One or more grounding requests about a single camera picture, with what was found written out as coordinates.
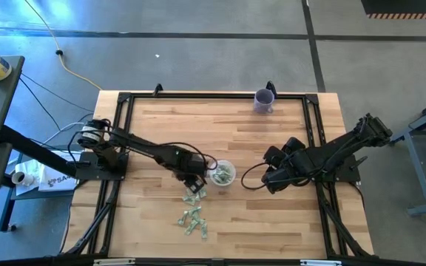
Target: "gray floor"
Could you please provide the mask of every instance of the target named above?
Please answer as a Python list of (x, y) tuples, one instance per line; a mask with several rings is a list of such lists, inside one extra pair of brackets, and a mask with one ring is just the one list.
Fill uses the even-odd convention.
[[(60, 30), (306, 33), (300, 0), (34, 2), (48, 23)], [(309, 3), (316, 34), (426, 35), (426, 20), (369, 20), (359, 0)], [(0, 0), (0, 27), (43, 29), (30, 11), (22, 1)], [(280, 91), (317, 90), (308, 41), (58, 40), (68, 66), (105, 89), (154, 89), (156, 83), (162, 83), (165, 89), (255, 90), (273, 80)], [(370, 112), (398, 131), (426, 107), (425, 42), (319, 41), (317, 46), (327, 92), (338, 93), (347, 129)], [(0, 36), (0, 54), (26, 57), (25, 74), (93, 109), (97, 89), (68, 75), (54, 51), (51, 38)], [(31, 87), (61, 125), (87, 113), (58, 101), (36, 85)], [(6, 124), (37, 140), (56, 131), (23, 86), (16, 91)], [(71, 134), (62, 134), (51, 143), (65, 144)], [(360, 172), (376, 254), (426, 262), (426, 215), (411, 218), (405, 211), (424, 202), (405, 147), (365, 149), (359, 153), (363, 154), (369, 156)], [(20, 230), (0, 233), (0, 259), (57, 254), (69, 203), (70, 198), (17, 202), (12, 222), (19, 224)]]

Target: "butcher block tabletop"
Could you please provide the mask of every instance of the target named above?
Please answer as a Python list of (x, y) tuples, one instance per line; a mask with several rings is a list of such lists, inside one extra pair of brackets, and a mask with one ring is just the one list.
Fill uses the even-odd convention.
[[(118, 93), (100, 92), (95, 119), (113, 121)], [(337, 94), (319, 93), (318, 97), (326, 139), (333, 140), (345, 133)], [(124, 124), (126, 110), (120, 125)], [(316, 129), (312, 108), (311, 114)], [(314, 184), (290, 185), (276, 194), (266, 188), (246, 190), (240, 184), (248, 168), (263, 162), (269, 146), (280, 149), (290, 137), (308, 143), (301, 101), (276, 100), (273, 113), (258, 115), (252, 111), (252, 99), (138, 98), (129, 132), (154, 143), (190, 143), (218, 160), (230, 161), (237, 174), (227, 188), (212, 182), (206, 185), (207, 196), (200, 201), (199, 214), (207, 221), (208, 238), (201, 238), (199, 225), (186, 236), (186, 225), (177, 223), (191, 208), (182, 200), (185, 186), (153, 159), (131, 152), (126, 179), (121, 183), (109, 257), (325, 258)], [(245, 184), (262, 185), (260, 178), (265, 170), (266, 166), (261, 166), (251, 171)], [(93, 220), (99, 187), (100, 182), (89, 181), (75, 191), (64, 250), (76, 243)], [(347, 183), (337, 183), (337, 195), (342, 221), (360, 245), (373, 253), (360, 195)], [(330, 231), (338, 250), (332, 222)], [(103, 236), (104, 224), (98, 248)]]

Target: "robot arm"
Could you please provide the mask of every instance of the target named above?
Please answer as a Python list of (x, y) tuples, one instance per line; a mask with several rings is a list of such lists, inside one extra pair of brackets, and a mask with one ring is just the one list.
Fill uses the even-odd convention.
[(353, 170), (363, 160), (356, 161), (353, 153), (362, 147), (380, 147), (389, 142), (392, 131), (378, 117), (367, 114), (359, 119), (356, 127), (320, 147), (308, 147), (291, 137), (278, 149), (272, 146), (264, 155), (270, 165), (262, 181), (271, 193), (281, 191), (288, 185), (306, 185), (312, 179), (336, 181), (336, 171), (347, 171), (343, 176), (352, 176)]
[[(122, 156), (115, 150), (124, 147), (147, 157), (170, 171), (175, 178), (181, 181), (193, 193), (197, 193), (206, 184), (205, 175), (208, 170), (204, 155), (191, 152), (180, 146), (170, 144), (155, 144), (144, 140), (134, 134), (126, 133), (122, 129), (109, 128), (107, 120), (91, 120), (84, 127), (83, 135), (78, 140), (80, 146), (92, 149), (98, 156), (98, 166), (106, 171), (116, 171), (119, 157)], [(104, 133), (109, 134), (105, 141)]]

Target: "paper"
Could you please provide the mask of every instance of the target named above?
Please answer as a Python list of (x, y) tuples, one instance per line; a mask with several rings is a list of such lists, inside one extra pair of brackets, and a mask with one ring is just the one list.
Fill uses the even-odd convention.
[[(53, 151), (53, 153), (64, 158), (65, 160), (73, 160), (70, 154), (61, 151)], [(79, 152), (72, 152), (73, 157), (80, 159)], [(39, 191), (67, 191), (73, 190), (76, 187), (76, 180), (56, 171), (48, 166), (42, 166), (41, 179), (38, 187)]]
[[(65, 160), (73, 160), (70, 154), (61, 151), (52, 151)], [(80, 152), (72, 152), (73, 157), (80, 159)], [(23, 172), (34, 177), (34, 182), (29, 185), (16, 185), (16, 196), (32, 191), (38, 187), (39, 191), (64, 191), (73, 190), (76, 187), (75, 179), (68, 177), (48, 166), (45, 166), (37, 160), (28, 160), (16, 165), (16, 172)]]

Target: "black cable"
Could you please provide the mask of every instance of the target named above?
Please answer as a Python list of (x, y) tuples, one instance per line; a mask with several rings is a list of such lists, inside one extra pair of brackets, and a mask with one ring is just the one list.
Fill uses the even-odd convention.
[(62, 251), (64, 250), (65, 247), (65, 242), (67, 241), (67, 235), (68, 235), (68, 227), (70, 224), (70, 214), (71, 214), (71, 210), (70, 208), (72, 207), (72, 203), (70, 203), (68, 205), (68, 218), (67, 218), (67, 225), (65, 225), (65, 234), (64, 234), (64, 241), (62, 242), (62, 246), (60, 247), (60, 251), (58, 252), (59, 254), (62, 253)]
[(37, 100), (38, 104), (42, 107), (42, 109), (50, 116), (50, 118), (52, 118), (52, 121), (57, 126), (57, 129), (60, 130), (60, 126), (57, 124), (57, 121), (55, 121), (55, 118), (49, 113), (49, 111), (47, 111), (47, 109), (45, 109), (44, 105), (42, 105), (41, 101), (38, 100), (37, 96), (30, 89), (30, 87), (21, 78), (19, 78), (19, 80), (26, 86), (27, 89), (29, 89), (30, 94), (34, 96), (35, 100)]
[(241, 177), (241, 185), (245, 188), (245, 189), (248, 189), (248, 190), (257, 190), (257, 189), (260, 189), (260, 188), (263, 188), (263, 187), (265, 187), (266, 186), (266, 184), (262, 184), (262, 185), (260, 185), (260, 186), (258, 186), (258, 187), (248, 187), (247, 185), (244, 185), (244, 177), (250, 172), (250, 170), (252, 170), (252, 169), (254, 169), (254, 168), (256, 168), (256, 167), (259, 167), (259, 166), (263, 166), (263, 165), (266, 165), (266, 164), (268, 164), (268, 163), (258, 163), (257, 165), (255, 165), (255, 166), (252, 166), (251, 168), (249, 168), (247, 171), (245, 171), (244, 172), (244, 174), (242, 175), (242, 177)]
[(24, 73), (21, 73), (21, 75), (23, 75), (24, 77), (26, 77), (28, 80), (32, 81), (34, 84), (36, 84), (36, 85), (40, 86), (42, 89), (45, 89), (45, 90), (46, 90), (46, 91), (48, 91), (50, 94), (52, 94), (52, 95), (56, 96), (57, 98), (59, 98), (59, 99), (61, 99), (61, 100), (65, 101), (65, 102), (67, 102), (67, 103), (69, 103), (69, 104), (71, 104), (71, 105), (73, 105), (73, 106), (76, 106), (76, 107), (78, 107), (78, 108), (80, 108), (80, 109), (86, 110), (86, 111), (88, 111), (88, 112), (94, 112), (93, 110), (86, 109), (86, 108), (84, 108), (84, 107), (79, 106), (78, 104), (72, 103), (71, 101), (69, 101), (69, 100), (67, 100), (67, 99), (62, 98), (61, 96), (58, 96), (56, 93), (52, 92), (52, 91), (51, 91), (51, 90), (49, 90), (48, 88), (46, 88), (46, 87), (42, 86), (41, 84), (37, 83), (37, 82), (36, 82), (36, 81), (34, 81), (32, 78), (29, 78), (29, 77), (28, 77), (27, 75), (25, 75)]
[(364, 196), (362, 195), (361, 189), (359, 189), (358, 186), (353, 182), (349, 182), (349, 184), (352, 185), (358, 191), (359, 195), (361, 196), (362, 208), (366, 209), (366, 207), (364, 205)]

